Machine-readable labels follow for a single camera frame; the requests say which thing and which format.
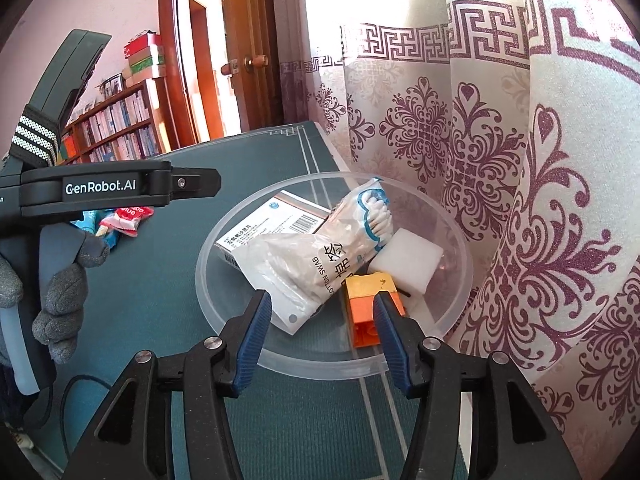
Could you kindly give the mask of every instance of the gray glove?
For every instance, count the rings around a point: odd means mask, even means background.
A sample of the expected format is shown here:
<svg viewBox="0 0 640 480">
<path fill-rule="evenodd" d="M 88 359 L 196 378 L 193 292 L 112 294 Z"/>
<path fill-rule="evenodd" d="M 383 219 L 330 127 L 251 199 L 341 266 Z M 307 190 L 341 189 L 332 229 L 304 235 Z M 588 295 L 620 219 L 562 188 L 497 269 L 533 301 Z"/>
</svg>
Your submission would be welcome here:
<svg viewBox="0 0 640 480">
<path fill-rule="evenodd" d="M 104 263 L 109 247 L 101 239 L 86 233 L 76 261 L 58 272 L 49 282 L 42 311 L 31 327 L 34 338 L 49 346 L 57 364 L 71 359 L 82 326 L 84 300 L 89 293 L 85 269 Z M 9 263 L 0 256 L 0 308 L 11 308 L 22 299 L 22 283 Z M 0 364 L 11 367 L 0 330 Z"/>
</svg>

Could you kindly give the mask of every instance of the patterned curtain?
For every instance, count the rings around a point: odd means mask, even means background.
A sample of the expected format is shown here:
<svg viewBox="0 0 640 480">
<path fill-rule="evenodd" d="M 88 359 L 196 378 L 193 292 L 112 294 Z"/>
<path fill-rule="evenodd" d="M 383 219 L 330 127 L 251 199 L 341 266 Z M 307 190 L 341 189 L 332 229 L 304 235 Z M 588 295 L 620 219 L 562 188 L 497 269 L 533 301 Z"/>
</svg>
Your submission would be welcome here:
<svg viewBox="0 0 640 480">
<path fill-rule="evenodd" d="M 619 12 L 294 2 L 295 59 L 278 38 L 287 119 L 318 121 L 354 170 L 455 217 L 475 275 L 449 343 L 511 355 L 583 478 L 600 478 L 640 413 L 640 48 Z"/>
</svg>

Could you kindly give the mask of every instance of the teal tablecloth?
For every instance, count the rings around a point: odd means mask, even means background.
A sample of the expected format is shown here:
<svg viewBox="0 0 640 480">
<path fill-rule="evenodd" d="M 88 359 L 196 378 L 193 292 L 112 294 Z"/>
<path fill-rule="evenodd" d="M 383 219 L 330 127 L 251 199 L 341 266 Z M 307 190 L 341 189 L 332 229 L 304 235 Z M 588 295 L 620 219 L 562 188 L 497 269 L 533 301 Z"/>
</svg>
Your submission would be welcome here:
<svg viewBox="0 0 640 480">
<path fill-rule="evenodd" d="M 58 413 L 60 395 L 76 374 L 111 383 L 140 349 L 158 356 L 183 352 L 212 335 L 194 286 L 207 234 L 251 193 L 286 178 L 337 166 L 313 123 L 259 130 L 207 142 L 166 156 L 174 166 L 217 168 L 220 193 L 158 208 L 137 238 L 122 239 L 107 262 L 89 271 L 90 295 L 78 350 L 58 369 L 54 409 L 33 438 L 64 467 Z M 73 448 L 105 391 L 78 383 L 66 406 Z M 42 409 L 42 399 L 38 401 Z M 258 368 L 238 400 L 226 403 L 246 480 L 363 480 L 399 477 L 417 401 L 403 399 L 389 378 L 310 381 Z M 176 478 L 188 478 L 182 397 L 174 394 Z M 466 479 L 459 453 L 456 480 Z"/>
</svg>

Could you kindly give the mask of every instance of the transparent plastic bowl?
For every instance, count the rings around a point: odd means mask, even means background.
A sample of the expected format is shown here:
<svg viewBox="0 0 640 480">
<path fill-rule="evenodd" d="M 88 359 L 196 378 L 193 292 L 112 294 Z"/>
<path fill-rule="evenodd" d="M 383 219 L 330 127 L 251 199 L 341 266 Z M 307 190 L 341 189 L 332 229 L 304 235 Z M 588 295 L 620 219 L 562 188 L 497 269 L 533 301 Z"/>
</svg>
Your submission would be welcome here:
<svg viewBox="0 0 640 480">
<path fill-rule="evenodd" d="M 350 189 L 372 177 L 335 171 L 291 178 L 252 194 L 224 215 L 204 242 L 196 266 L 198 301 L 213 330 L 220 333 L 228 319 L 242 313 L 254 293 L 242 273 L 226 263 L 214 246 L 221 235 L 281 190 L 331 209 Z M 472 263 L 464 235 L 453 218 L 424 193 L 389 178 L 382 178 L 382 187 L 389 198 L 394 229 L 403 227 L 444 249 L 424 302 L 412 298 L 420 301 L 418 310 L 428 309 L 431 316 L 427 317 L 435 324 L 422 321 L 424 312 L 411 314 L 428 335 L 442 337 L 458 320 L 471 290 Z M 316 380 L 354 379 L 387 370 L 380 346 L 351 347 L 341 291 L 296 335 L 271 325 L 258 364 L 289 376 Z"/>
</svg>

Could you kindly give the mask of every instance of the silver bolt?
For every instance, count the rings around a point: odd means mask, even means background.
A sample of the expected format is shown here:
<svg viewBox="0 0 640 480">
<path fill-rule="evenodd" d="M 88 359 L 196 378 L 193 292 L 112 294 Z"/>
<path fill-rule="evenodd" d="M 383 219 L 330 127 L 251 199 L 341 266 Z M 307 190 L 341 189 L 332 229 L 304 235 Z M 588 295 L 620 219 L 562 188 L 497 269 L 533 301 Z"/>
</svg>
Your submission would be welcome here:
<svg viewBox="0 0 640 480">
<path fill-rule="evenodd" d="M 422 346 L 424 346 L 427 350 L 437 350 L 440 348 L 440 341 L 438 341 L 434 337 L 428 337 L 422 342 Z"/>
<path fill-rule="evenodd" d="M 222 339 L 217 336 L 207 337 L 204 340 L 204 346 L 206 346 L 209 350 L 215 350 L 216 348 L 220 348 L 222 346 Z"/>
<path fill-rule="evenodd" d="M 491 358 L 497 362 L 499 365 L 505 365 L 509 362 L 509 356 L 507 354 L 505 354 L 504 352 L 500 352 L 499 350 L 497 352 L 494 352 L 491 355 Z"/>
<path fill-rule="evenodd" d="M 136 354 L 136 362 L 140 364 L 151 361 L 152 353 L 149 350 L 141 350 Z"/>
</svg>

